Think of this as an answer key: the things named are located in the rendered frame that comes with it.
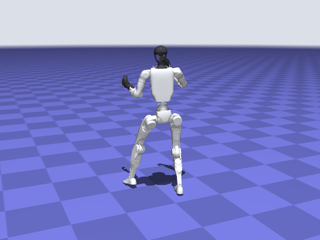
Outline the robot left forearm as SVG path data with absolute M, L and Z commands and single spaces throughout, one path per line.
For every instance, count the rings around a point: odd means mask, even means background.
M 134 97 L 134 96 L 136 95 L 136 87 L 135 87 L 135 88 L 129 87 L 129 91 L 130 91 L 130 95 L 131 95 L 132 97 Z M 134 98 L 135 98 L 135 97 L 134 97 Z

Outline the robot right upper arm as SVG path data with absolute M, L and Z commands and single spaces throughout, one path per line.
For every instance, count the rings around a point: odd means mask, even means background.
M 172 68 L 174 71 L 174 77 L 179 81 L 178 86 L 182 89 L 187 86 L 186 79 L 179 67 Z

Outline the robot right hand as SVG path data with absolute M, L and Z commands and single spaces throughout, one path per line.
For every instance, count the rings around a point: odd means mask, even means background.
M 164 60 L 164 56 L 161 56 L 161 57 L 159 57 L 159 60 L 158 61 L 163 61 Z M 171 67 L 171 64 L 170 64 L 170 61 L 168 60 L 168 58 L 166 58 L 165 59 L 165 61 L 164 61 L 164 64 L 167 66 L 167 67 Z M 173 68 L 173 67 L 171 67 L 171 68 Z

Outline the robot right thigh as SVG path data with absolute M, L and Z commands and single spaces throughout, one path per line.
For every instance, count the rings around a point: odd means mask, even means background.
M 172 117 L 172 122 L 170 122 L 170 131 L 171 131 L 171 138 L 172 138 L 171 154 L 173 158 L 174 157 L 179 158 L 182 118 L 177 113 L 171 113 L 171 117 Z

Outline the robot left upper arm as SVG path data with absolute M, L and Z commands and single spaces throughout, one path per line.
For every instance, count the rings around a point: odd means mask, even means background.
M 150 77 L 150 72 L 151 70 L 143 70 L 140 74 L 138 83 L 137 83 L 137 88 L 136 88 L 136 94 L 135 94 L 135 98 L 141 98 L 143 96 L 143 89 L 145 87 L 146 84 L 146 79 L 148 79 Z

